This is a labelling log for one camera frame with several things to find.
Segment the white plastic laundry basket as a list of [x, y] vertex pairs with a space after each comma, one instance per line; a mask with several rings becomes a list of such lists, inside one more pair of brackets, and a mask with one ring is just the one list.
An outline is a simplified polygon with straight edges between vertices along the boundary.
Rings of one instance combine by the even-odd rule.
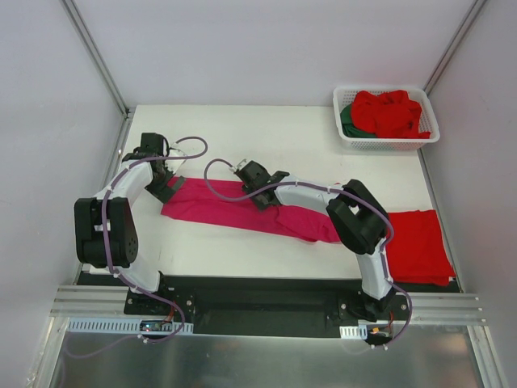
[[440, 139], [427, 94], [409, 86], [338, 86], [338, 135], [358, 150], [413, 151]]

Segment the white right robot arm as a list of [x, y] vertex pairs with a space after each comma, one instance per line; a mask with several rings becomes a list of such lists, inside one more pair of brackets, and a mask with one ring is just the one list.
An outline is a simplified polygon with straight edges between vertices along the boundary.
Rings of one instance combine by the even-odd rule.
[[393, 227], [375, 197], [357, 179], [343, 186], [320, 188], [286, 171], [271, 175], [256, 161], [243, 161], [234, 174], [242, 190], [260, 210], [287, 206], [320, 213], [329, 218], [338, 240], [355, 253], [362, 279], [361, 290], [345, 301], [348, 314], [370, 322], [392, 309], [396, 290], [385, 258]]

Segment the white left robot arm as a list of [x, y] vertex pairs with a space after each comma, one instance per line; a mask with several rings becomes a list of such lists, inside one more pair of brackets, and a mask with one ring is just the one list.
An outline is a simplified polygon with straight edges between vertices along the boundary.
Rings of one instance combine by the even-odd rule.
[[142, 192], [165, 204], [179, 190], [170, 181], [187, 155], [158, 133], [144, 133], [127, 153], [116, 176], [95, 196], [74, 204], [76, 253], [79, 262], [122, 276], [137, 292], [146, 290], [143, 305], [153, 314], [170, 308], [171, 295], [159, 287], [160, 273], [144, 258], [132, 216]]

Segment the pink t shirt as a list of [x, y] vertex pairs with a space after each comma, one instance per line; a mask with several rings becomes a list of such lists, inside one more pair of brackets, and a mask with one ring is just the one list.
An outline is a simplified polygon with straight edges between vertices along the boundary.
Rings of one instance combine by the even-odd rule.
[[326, 215], [296, 206], [273, 206], [261, 211], [249, 199], [222, 200], [209, 190], [203, 179], [186, 179], [162, 206], [161, 215], [180, 221], [298, 238], [309, 243], [339, 242]]

